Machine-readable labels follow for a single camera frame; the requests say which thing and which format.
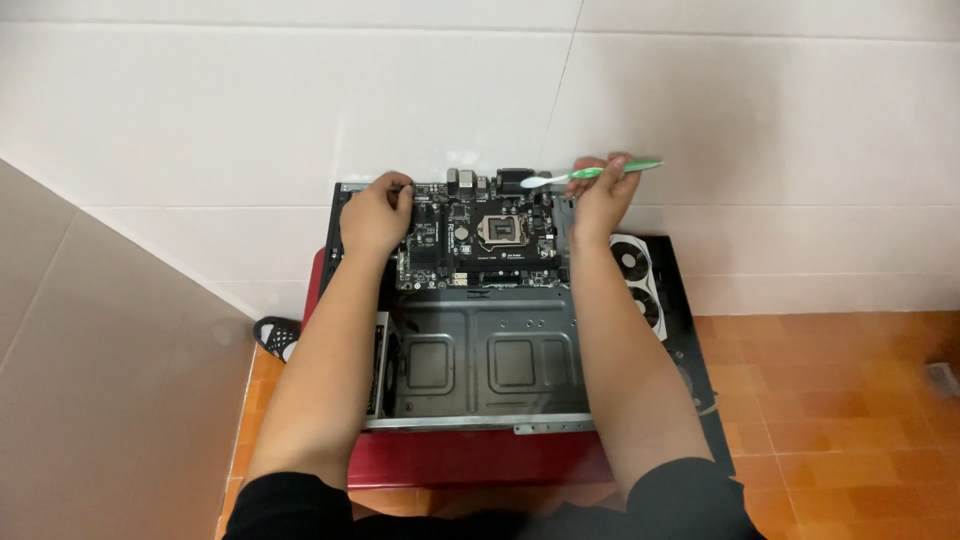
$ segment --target red table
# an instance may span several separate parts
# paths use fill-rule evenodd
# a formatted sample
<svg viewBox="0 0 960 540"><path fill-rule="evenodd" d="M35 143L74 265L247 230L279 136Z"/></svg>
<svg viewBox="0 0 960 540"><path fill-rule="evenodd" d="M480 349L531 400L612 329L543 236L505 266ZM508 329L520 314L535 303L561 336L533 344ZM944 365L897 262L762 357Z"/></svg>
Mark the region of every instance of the red table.
<svg viewBox="0 0 960 540"><path fill-rule="evenodd" d="M324 250L313 259L303 324L320 292ZM613 481L595 431L514 435L512 430L361 433L350 489Z"/></svg>

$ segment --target slipper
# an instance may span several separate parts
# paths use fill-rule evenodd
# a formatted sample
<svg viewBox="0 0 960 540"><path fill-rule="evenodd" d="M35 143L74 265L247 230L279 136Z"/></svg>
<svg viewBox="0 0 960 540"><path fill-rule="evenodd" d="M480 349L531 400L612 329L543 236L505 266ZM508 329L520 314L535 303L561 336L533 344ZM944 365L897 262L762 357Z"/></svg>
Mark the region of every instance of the slipper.
<svg viewBox="0 0 960 540"><path fill-rule="evenodd" d="M283 317L264 317L253 325L253 339L264 351L285 363L300 339L300 322Z"/></svg>

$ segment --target motherboard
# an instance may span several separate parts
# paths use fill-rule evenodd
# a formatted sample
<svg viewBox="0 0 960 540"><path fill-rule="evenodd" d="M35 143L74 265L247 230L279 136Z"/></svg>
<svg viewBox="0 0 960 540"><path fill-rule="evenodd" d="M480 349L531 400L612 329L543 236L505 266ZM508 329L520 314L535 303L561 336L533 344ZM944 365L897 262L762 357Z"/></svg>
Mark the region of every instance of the motherboard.
<svg viewBox="0 0 960 540"><path fill-rule="evenodd" d="M415 184L410 229L396 254L396 288L556 287L569 283L566 232L574 201L550 185L520 186L533 169L495 177L449 169Z"/></svg>

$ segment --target black slipper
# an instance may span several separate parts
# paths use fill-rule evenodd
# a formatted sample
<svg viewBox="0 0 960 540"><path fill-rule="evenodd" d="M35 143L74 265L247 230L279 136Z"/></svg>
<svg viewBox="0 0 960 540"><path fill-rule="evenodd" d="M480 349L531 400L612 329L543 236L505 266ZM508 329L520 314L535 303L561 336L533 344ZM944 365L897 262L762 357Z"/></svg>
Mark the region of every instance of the black slipper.
<svg viewBox="0 0 960 540"><path fill-rule="evenodd" d="M273 327L268 329L269 334L264 340L263 327L267 325L273 325ZM253 325L253 339L263 347L264 351L286 362L287 358L283 357L283 352L300 339L300 321L283 317L264 317Z"/></svg>

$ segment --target forearm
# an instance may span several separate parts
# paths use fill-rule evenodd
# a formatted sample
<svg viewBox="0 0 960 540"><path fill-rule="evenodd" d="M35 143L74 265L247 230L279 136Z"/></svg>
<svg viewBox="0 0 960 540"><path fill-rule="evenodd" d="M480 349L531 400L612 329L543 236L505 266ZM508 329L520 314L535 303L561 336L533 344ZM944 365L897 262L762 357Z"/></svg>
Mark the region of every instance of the forearm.
<svg viewBox="0 0 960 540"><path fill-rule="evenodd" d="M370 396L373 326L384 265L344 258L333 275L277 383L250 478L293 470L346 488L349 456Z"/></svg>
<svg viewBox="0 0 960 540"><path fill-rule="evenodd" d="M710 458L683 379L607 244L575 245L571 279L590 412L621 495L666 461Z"/></svg>

